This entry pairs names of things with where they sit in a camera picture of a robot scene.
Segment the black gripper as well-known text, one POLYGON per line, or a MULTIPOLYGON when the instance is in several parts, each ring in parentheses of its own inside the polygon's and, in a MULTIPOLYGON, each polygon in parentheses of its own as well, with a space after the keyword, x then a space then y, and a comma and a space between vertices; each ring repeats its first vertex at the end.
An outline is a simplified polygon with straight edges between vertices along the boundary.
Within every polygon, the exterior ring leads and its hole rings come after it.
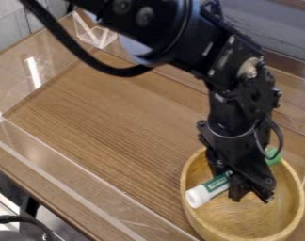
POLYGON ((280 127, 272 119, 254 124, 238 136, 214 132, 206 120, 197 122, 198 137, 206 145, 206 158, 214 177, 233 171, 229 176, 229 198, 240 202, 252 192, 269 203, 274 197, 276 178, 266 163, 266 151, 272 132, 280 135, 280 127))

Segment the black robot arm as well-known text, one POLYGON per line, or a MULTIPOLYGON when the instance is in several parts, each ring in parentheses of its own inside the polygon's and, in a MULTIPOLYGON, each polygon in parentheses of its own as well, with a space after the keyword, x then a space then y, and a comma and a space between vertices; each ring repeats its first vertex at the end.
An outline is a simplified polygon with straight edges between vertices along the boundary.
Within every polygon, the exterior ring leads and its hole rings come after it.
POLYGON ((38 0, 23 7, 78 59, 100 72, 136 77, 169 64, 202 80, 209 115, 197 128, 214 174, 229 176, 229 197, 274 196, 276 178, 266 148, 282 132, 273 121, 281 91, 261 46, 224 18, 220 0, 66 0, 98 24, 121 34, 136 65, 101 62, 77 43, 38 0))

